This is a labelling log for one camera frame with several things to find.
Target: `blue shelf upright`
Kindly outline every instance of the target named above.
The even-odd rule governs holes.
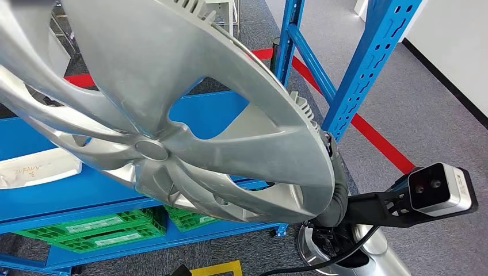
[[[275,74],[286,86],[295,47],[329,103],[322,129],[339,141],[422,0],[369,0],[363,35],[339,88],[300,33],[304,0],[287,0]]]

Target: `green crate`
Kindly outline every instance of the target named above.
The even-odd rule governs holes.
[[[15,232],[16,234],[55,243],[60,240],[75,239],[82,236],[96,235],[141,224],[151,223],[152,211],[149,208],[132,210],[106,216],[85,218],[67,223],[54,224]]]
[[[119,246],[121,244],[162,237],[166,234],[166,216],[162,207],[151,208],[154,213],[150,223],[134,225],[114,231],[99,233],[76,239],[58,241],[52,246],[64,248],[77,253],[85,253],[97,249]]]
[[[173,221],[180,232],[186,232],[200,226],[219,221],[214,217],[193,213],[167,205],[165,205],[165,209],[168,212],[169,218],[171,221]]]

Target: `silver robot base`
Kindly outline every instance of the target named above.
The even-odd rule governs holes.
[[[369,229],[370,226],[368,225],[355,226],[353,233],[356,241],[360,240]],[[297,236],[298,251],[302,259],[309,266],[330,259],[312,241],[312,232],[313,229],[302,226]],[[388,246],[387,240],[381,230],[377,230],[361,247],[361,250],[369,257],[369,262],[363,266],[348,268],[333,264],[315,271],[327,276],[411,276],[410,271],[402,260]]]

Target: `perforated metal post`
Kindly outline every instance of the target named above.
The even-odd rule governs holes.
[[[339,140],[390,57],[421,0],[370,0],[366,26],[322,124]]]
[[[273,73],[278,80],[286,87],[288,83],[291,60],[295,50],[295,44],[290,38],[288,27],[290,25],[300,26],[302,11],[305,0],[287,0],[281,24],[280,46],[278,58]]]

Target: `red floor marking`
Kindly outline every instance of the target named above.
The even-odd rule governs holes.
[[[317,83],[310,73],[310,70],[305,64],[302,63],[298,58],[293,57],[291,65],[295,70],[303,76],[319,93],[320,91]],[[415,165],[407,159],[398,149],[396,149],[388,140],[386,140],[376,129],[374,129],[365,119],[363,119],[359,114],[355,114],[351,120],[351,124],[359,131],[361,134],[368,139],[371,144],[373,144],[395,167],[397,167],[402,173],[408,174]]]
[[[90,74],[79,74],[79,75],[71,75],[65,76],[65,80],[68,82],[79,86],[79,87],[92,87],[95,86],[95,82],[93,81]]]
[[[270,59],[273,55],[273,49],[259,49],[252,50],[252,53],[259,59]],[[298,58],[293,57],[291,65],[295,70],[303,76],[319,93],[322,93],[310,73],[310,70]],[[90,74],[79,74],[64,77],[70,83],[79,87],[95,86],[95,82]],[[373,144],[389,161],[393,163],[402,173],[409,173],[415,165],[407,159],[400,151],[398,151],[388,140],[386,140],[378,131],[376,131],[366,120],[358,114],[352,118],[351,124],[361,132],[371,144]]]
[[[270,59],[273,55],[273,49],[259,49],[251,51],[259,59]]]
[[[354,115],[351,124],[361,132],[395,167],[402,173],[408,174],[415,165],[407,159],[398,149],[374,129],[364,118]]]

